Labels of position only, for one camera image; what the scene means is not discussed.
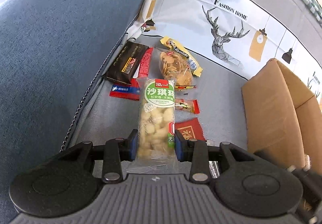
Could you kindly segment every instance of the round black pad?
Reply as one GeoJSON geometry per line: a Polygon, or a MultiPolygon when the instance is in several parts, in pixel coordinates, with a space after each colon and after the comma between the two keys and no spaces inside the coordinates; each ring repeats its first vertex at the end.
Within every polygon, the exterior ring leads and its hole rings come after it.
{"type": "Polygon", "coordinates": [[[52,218],[86,207],[97,191],[97,180],[76,161],[54,161],[18,175],[9,194],[18,211],[52,218]]]}
{"type": "Polygon", "coordinates": [[[236,162],[214,179],[214,188],[228,208],[256,218],[294,212],[303,193],[295,176],[264,160],[236,162]]]}

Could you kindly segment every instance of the yellow candy wrapper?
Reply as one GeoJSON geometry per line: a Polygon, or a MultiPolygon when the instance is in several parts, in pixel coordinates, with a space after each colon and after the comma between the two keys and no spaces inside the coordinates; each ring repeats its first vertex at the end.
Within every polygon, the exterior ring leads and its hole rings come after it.
{"type": "Polygon", "coordinates": [[[170,50],[175,51],[186,58],[187,64],[192,74],[200,77],[202,68],[200,67],[196,59],[191,55],[191,53],[185,47],[183,47],[181,43],[167,36],[161,39],[160,42],[170,50]]]}

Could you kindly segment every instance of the deer print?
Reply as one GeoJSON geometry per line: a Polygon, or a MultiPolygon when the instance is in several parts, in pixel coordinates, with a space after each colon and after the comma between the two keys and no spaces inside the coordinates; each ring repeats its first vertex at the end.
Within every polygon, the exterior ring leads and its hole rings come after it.
{"type": "Polygon", "coordinates": [[[203,6],[202,6],[202,10],[207,18],[207,21],[212,26],[211,34],[214,37],[214,42],[213,42],[213,46],[212,46],[213,55],[215,55],[220,60],[229,63],[230,65],[233,65],[233,66],[236,66],[236,67],[239,67],[242,69],[243,64],[239,60],[235,59],[234,57],[232,57],[228,53],[226,53],[223,49],[223,44],[225,42],[230,42],[230,38],[242,38],[246,34],[248,34],[249,31],[243,34],[244,25],[243,25],[243,21],[241,21],[241,30],[239,32],[237,32],[236,34],[235,34],[236,27],[234,27],[233,32],[227,32],[224,36],[219,35],[219,33],[218,33],[219,26],[217,24],[218,17],[215,19],[215,21],[213,21],[212,17],[210,17],[210,12],[216,8],[217,7],[214,7],[212,9],[208,10],[206,13],[203,6]]]}

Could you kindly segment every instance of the cardboard box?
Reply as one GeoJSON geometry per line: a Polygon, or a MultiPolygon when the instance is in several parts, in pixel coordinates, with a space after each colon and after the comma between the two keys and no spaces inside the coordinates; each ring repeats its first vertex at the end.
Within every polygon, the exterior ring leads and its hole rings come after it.
{"type": "Polygon", "coordinates": [[[311,90],[277,59],[242,87],[248,151],[264,151],[283,167],[322,174],[322,114],[311,90]]]}

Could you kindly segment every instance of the red snack packet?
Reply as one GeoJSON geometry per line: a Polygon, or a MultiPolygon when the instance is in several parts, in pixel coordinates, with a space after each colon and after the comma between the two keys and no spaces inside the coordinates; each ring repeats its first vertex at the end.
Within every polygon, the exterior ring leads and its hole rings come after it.
{"type": "Polygon", "coordinates": [[[140,99],[140,87],[136,78],[147,77],[150,68],[150,59],[153,48],[149,48],[140,62],[139,68],[131,79],[131,85],[115,83],[109,93],[111,97],[118,97],[138,101],[140,99]]]}
{"type": "Polygon", "coordinates": [[[181,132],[182,136],[186,140],[197,139],[206,141],[203,137],[202,127],[200,126],[197,118],[185,122],[176,122],[174,127],[181,132]]]}
{"type": "Polygon", "coordinates": [[[199,114],[199,105],[197,100],[176,99],[174,103],[176,110],[184,110],[194,114],[199,114]]]}

